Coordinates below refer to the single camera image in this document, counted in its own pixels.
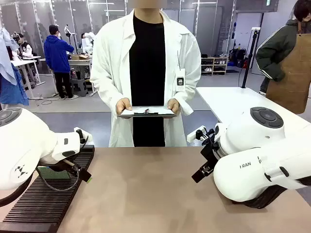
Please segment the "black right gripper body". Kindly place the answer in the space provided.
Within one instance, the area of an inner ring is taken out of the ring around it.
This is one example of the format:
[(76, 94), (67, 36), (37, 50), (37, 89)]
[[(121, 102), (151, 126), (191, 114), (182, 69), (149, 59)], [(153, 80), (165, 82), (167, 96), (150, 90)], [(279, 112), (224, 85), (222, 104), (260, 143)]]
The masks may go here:
[(206, 159), (206, 166), (215, 167), (220, 156), (218, 154), (219, 144), (218, 142), (213, 141), (211, 138), (206, 139), (202, 145), (204, 148), (201, 150), (201, 154)]

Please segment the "person's right hand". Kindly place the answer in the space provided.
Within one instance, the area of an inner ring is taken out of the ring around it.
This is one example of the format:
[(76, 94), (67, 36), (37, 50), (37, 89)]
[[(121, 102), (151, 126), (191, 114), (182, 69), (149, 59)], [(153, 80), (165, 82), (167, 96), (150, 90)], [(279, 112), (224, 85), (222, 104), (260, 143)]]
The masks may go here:
[(117, 116), (120, 116), (124, 110), (132, 111), (132, 105), (128, 98), (120, 99), (116, 104), (116, 113)]

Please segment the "person's left hand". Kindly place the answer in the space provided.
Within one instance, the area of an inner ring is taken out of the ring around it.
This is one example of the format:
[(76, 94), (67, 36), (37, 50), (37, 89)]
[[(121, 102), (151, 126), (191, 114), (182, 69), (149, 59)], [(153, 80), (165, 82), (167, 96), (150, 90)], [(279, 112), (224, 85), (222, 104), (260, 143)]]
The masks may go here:
[(170, 99), (168, 101), (168, 109), (170, 109), (175, 115), (178, 115), (180, 112), (180, 104), (176, 99)]

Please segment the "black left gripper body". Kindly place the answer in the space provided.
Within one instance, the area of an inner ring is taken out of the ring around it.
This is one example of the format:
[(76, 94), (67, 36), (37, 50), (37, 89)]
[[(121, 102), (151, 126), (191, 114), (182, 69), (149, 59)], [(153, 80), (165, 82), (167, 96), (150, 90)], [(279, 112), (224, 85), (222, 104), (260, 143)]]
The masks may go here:
[(54, 165), (48, 165), (48, 167), (51, 168), (52, 170), (72, 170), (76, 168), (76, 164), (73, 163), (72, 161), (64, 159)]

